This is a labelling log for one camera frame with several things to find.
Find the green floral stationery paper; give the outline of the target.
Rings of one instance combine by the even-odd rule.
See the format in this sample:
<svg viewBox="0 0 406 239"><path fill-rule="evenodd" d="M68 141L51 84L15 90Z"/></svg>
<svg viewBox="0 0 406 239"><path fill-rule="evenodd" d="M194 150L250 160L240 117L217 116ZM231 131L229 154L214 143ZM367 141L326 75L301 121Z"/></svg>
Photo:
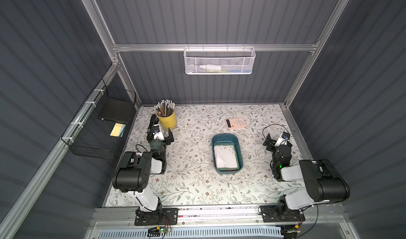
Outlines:
<svg viewBox="0 0 406 239"><path fill-rule="evenodd" d="M239 170L240 164L234 145L214 146L216 168L220 171Z"/></svg>

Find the teal plastic storage box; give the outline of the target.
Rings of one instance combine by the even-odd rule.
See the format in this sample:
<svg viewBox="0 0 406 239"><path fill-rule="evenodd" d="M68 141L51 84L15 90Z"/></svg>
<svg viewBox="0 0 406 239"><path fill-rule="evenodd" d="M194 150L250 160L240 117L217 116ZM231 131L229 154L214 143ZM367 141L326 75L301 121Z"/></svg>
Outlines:
<svg viewBox="0 0 406 239"><path fill-rule="evenodd" d="M237 136L229 133L217 134L211 140L211 147L214 168L220 175L241 171L244 163Z"/></svg>

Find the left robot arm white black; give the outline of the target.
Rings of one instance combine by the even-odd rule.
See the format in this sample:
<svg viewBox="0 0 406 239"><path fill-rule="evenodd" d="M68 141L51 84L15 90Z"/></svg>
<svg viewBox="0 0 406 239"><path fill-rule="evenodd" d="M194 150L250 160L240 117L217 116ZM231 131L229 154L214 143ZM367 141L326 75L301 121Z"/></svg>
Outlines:
<svg viewBox="0 0 406 239"><path fill-rule="evenodd" d="M139 209L145 213L162 212L162 204L148 185L150 176L163 174L167 168L167 146L174 142L168 129L165 137L157 124L148 129L150 150L142 154L125 152L119 161L112 185L115 189L133 197Z"/></svg>

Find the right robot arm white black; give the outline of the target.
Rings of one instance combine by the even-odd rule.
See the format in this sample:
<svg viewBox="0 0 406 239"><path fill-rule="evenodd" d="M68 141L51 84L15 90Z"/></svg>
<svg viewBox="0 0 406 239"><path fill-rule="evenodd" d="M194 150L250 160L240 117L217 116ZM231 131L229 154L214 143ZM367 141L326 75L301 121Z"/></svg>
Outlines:
<svg viewBox="0 0 406 239"><path fill-rule="evenodd" d="M292 144L290 134L282 132L278 140L268 134L263 145L272 154L270 168L279 182L303 181L304 188L282 195L275 206L261 206L264 216L275 215L288 221L302 216L311 206L340 203L350 197L350 187L329 160L300 160L291 165Z"/></svg>

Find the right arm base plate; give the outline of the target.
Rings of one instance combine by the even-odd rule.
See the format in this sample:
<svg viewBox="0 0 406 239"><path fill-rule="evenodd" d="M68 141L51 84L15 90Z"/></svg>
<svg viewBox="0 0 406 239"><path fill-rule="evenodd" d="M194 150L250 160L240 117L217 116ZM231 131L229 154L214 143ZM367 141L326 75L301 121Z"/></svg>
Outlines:
<svg viewBox="0 0 406 239"><path fill-rule="evenodd" d="M306 220L304 214L299 210L290 210L273 205L259 206L259 213L265 223L297 222L301 224Z"/></svg>

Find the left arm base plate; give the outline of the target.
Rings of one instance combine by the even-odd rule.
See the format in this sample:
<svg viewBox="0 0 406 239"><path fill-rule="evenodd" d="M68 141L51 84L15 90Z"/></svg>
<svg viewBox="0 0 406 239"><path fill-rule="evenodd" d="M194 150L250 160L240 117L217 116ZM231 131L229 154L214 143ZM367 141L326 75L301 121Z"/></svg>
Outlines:
<svg viewBox="0 0 406 239"><path fill-rule="evenodd" d="M138 208L136 210L135 226L165 226L176 225L178 222L177 208L164 208L153 212L143 212Z"/></svg>

